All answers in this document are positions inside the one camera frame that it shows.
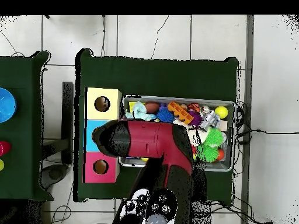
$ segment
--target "pink block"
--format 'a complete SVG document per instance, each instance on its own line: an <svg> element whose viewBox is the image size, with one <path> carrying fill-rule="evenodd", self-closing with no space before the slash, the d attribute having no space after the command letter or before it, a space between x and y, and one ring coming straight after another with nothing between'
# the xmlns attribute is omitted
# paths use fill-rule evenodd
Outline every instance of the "pink block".
<svg viewBox="0 0 299 224"><path fill-rule="evenodd" d="M97 160L105 160L108 163L108 170L105 174L97 174L93 170L93 164ZM101 152L87 152L85 163L86 183L115 183L117 177L117 158L106 156Z"/></svg>

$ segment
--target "blue bowl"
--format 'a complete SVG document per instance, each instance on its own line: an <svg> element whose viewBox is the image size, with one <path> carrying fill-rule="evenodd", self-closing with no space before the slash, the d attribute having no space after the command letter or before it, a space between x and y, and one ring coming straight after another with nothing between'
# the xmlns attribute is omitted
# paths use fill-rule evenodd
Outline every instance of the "blue bowl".
<svg viewBox="0 0 299 224"><path fill-rule="evenodd" d="M0 87L0 123L8 121L16 111L16 100L10 91Z"/></svg>

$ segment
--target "dark green table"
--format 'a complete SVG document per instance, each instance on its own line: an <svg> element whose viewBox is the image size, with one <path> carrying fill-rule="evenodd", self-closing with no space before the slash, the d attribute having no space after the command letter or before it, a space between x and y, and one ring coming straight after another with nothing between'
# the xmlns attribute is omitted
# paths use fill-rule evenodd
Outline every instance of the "dark green table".
<svg viewBox="0 0 299 224"><path fill-rule="evenodd" d="M42 51L29 58L0 57L0 87L15 97L17 111L0 123L0 140L12 145L0 157L0 199L52 200L39 184L41 166L41 69L49 53Z"/></svg>
<svg viewBox="0 0 299 224"><path fill-rule="evenodd" d="M123 95L182 97L230 100L237 96L238 60L171 61L124 57L93 57L90 49L82 49L76 57L75 96L75 184L74 199L127 198L139 168L121 167L116 183L82 182L84 133L84 88L118 89ZM206 172L208 200L222 200L231 205L232 170L227 173Z"/></svg>

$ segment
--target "gray plastic bin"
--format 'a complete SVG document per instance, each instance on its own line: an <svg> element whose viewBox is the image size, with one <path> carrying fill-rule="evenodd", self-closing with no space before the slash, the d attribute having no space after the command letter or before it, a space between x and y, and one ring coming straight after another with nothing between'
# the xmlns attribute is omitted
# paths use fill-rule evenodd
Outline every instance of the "gray plastic bin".
<svg viewBox="0 0 299 224"><path fill-rule="evenodd" d="M224 150L225 156L223 160L215 163L206 163L205 171L214 172L228 172L233 168L234 165L234 145L235 145L235 123L237 119L237 105L232 101L221 101L221 100L199 100L199 99L184 99L184 98L170 98L170 97L155 97L155 96L124 96L121 102L123 112L121 112L121 118L124 116L125 110L129 110L129 102L157 102L157 103L170 103L177 102L180 104L198 103L200 106L207 105L211 109L215 109L218 106L225 106L228 109L228 115L225 120L228 121L228 129L226 132L227 140L221 145ZM134 159L126 157L120 157L119 162L123 166L135 166L143 167L145 162L141 159Z"/></svg>

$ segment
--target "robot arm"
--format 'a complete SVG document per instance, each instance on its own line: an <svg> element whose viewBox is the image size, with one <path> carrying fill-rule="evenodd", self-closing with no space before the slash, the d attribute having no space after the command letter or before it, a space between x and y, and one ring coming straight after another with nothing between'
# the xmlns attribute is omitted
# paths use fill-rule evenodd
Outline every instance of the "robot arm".
<svg viewBox="0 0 299 224"><path fill-rule="evenodd" d="M105 155L149 158L113 224L190 224L193 155L184 127L114 120L92 138Z"/></svg>

